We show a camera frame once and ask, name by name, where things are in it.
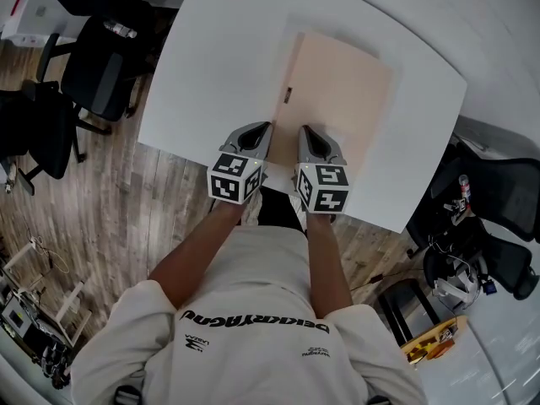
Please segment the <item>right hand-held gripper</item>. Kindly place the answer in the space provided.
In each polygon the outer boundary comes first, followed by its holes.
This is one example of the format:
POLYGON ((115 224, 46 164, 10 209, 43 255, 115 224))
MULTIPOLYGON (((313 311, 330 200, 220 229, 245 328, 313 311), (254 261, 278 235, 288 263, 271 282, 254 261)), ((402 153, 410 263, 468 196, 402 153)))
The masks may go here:
POLYGON ((350 193, 347 161, 320 128, 304 125, 299 130, 294 188, 308 213, 344 213, 350 193))

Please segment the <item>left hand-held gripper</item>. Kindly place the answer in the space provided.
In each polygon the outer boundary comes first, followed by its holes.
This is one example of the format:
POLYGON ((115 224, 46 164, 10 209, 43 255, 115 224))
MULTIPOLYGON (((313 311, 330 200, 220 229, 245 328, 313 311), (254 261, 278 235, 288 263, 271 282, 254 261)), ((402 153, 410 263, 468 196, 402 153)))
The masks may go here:
POLYGON ((267 178, 267 152, 273 135, 270 121, 235 129, 219 147, 219 155, 207 170, 208 195, 234 204, 244 204, 267 178))

